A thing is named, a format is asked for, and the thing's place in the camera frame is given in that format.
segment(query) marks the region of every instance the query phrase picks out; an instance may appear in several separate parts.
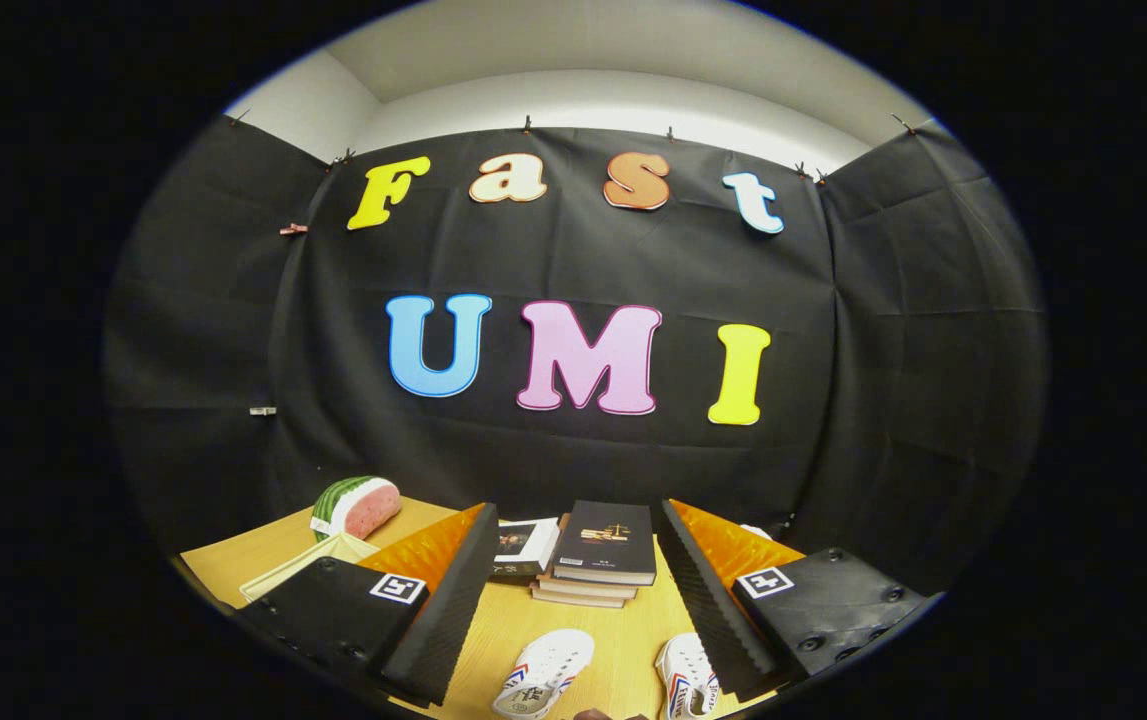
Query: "sneaker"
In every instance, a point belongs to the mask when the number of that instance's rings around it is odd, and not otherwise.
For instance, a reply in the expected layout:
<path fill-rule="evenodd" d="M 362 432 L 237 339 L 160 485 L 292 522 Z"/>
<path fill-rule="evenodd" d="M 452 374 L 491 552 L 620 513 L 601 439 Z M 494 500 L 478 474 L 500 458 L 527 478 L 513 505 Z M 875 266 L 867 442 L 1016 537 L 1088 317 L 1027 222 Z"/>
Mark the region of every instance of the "sneaker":
<path fill-rule="evenodd" d="M 555 629 L 528 643 L 506 676 L 492 709 L 512 720 L 541 720 L 595 655 L 582 629 Z"/>
<path fill-rule="evenodd" d="M 697 633 L 674 635 L 657 654 L 657 675 L 666 687 L 660 720 L 693 720 L 710 715 L 720 697 L 720 682 L 707 660 Z"/>

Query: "stack of books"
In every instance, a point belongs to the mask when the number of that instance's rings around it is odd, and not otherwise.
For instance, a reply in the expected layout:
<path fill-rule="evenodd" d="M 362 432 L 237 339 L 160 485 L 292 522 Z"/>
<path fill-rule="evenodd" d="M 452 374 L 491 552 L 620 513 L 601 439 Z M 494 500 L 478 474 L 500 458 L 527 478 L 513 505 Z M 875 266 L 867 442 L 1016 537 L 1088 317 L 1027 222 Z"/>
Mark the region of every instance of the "stack of books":
<path fill-rule="evenodd" d="M 529 585 L 533 598 L 625 606 L 657 577 L 649 507 L 574 502 L 560 519 L 551 568 Z"/>

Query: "plush watermelon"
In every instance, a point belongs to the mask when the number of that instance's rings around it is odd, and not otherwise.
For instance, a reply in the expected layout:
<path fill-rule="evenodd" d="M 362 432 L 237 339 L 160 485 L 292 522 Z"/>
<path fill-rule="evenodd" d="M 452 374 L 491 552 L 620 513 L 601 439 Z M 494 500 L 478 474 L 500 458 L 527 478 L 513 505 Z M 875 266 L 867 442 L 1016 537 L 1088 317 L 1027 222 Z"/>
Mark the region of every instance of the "plush watermelon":
<path fill-rule="evenodd" d="M 365 539 L 379 525 L 400 511 L 400 491 L 375 475 L 362 475 L 331 484 L 311 511 L 317 541 L 345 532 Z"/>

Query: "letter m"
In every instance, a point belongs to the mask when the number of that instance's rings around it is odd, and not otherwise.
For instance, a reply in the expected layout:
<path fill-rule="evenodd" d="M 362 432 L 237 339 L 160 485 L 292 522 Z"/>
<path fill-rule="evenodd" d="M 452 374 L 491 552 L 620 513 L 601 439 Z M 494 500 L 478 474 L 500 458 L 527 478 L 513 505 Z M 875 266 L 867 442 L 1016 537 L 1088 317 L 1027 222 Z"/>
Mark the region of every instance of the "letter m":
<path fill-rule="evenodd" d="M 591 402 L 601 378 L 609 375 L 609 389 L 599 398 L 600 410 L 615 415 L 646 415 L 656 402 L 649 396 L 651 334 L 661 324 L 661 313 L 642 305 L 624 305 L 614 311 L 595 345 L 586 342 L 564 302 L 530 302 L 521 315 L 533 327 L 533 354 L 528 366 L 528 388 L 515 400 L 529 410 L 555 410 L 564 397 L 555 391 L 560 369 L 569 400 L 578 409 Z"/>

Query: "clip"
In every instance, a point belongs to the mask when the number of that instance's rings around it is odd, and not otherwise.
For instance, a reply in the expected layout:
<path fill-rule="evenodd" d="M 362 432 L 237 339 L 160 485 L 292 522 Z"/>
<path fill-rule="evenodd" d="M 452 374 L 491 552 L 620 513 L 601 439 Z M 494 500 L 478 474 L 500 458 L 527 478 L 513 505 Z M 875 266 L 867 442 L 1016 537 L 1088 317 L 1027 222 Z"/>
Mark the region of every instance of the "clip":
<path fill-rule="evenodd" d="M 898 123 L 902 123 L 902 126 L 905 127 L 906 132 L 911 133 L 911 135 L 915 135 L 915 128 L 912 128 L 911 126 L 908 126 L 908 124 L 906 124 L 905 122 L 902 122 L 902 118 L 897 117 L 897 115 L 894 115 L 894 119 L 897 120 Z"/>

